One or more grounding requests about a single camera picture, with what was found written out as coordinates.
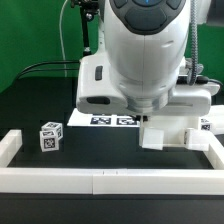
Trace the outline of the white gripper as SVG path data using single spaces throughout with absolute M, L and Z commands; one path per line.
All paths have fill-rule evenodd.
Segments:
M 105 53 L 81 60 L 76 107 L 82 113 L 133 116 L 203 116 L 209 113 L 218 84 L 177 84 L 166 88 L 159 83 L 143 85 L 123 79 L 108 62 Z

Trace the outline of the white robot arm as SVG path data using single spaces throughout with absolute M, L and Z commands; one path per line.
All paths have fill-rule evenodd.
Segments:
M 197 55 L 184 57 L 189 28 L 224 26 L 224 0 L 99 0 L 99 48 L 81 60 L 83 113 L 201 116 L 215 84 L 197 84 Z

